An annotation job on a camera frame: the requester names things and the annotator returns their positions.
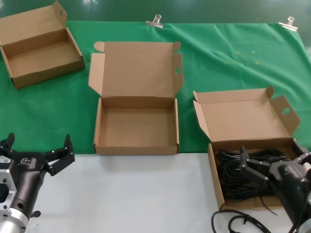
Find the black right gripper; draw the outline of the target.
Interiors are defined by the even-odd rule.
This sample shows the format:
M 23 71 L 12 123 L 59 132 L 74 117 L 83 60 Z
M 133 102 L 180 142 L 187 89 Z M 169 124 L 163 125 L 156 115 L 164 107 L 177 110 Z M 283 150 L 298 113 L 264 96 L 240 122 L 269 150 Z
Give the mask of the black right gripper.
M 259 187 L 273 188 L 289 219 L 294 225 L 302 225 L 311 218 L 308 201 L 311 183 L 306 177 L 303 164 L 311 163 L 311 152 L 294 139 L 291 145 L 296 155 L 293 161 L 268 163 L 250 157 L 244 146 L 240 148 L 241 174 Z

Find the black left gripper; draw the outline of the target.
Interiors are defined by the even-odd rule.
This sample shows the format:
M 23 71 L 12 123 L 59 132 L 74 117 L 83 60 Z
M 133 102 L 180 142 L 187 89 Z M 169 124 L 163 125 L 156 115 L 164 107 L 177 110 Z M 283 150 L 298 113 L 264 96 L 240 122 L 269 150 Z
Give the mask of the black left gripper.
M 30 217 L 46 171 L 55 176 L 75 161 L 70 135 L 67 134 L 62 148 L 40 152 L 16 152 L 12 149 L 14 133 L 0 141 L 0 155 L 12 158 L 17 166 L 17 192 L 11 208 Z

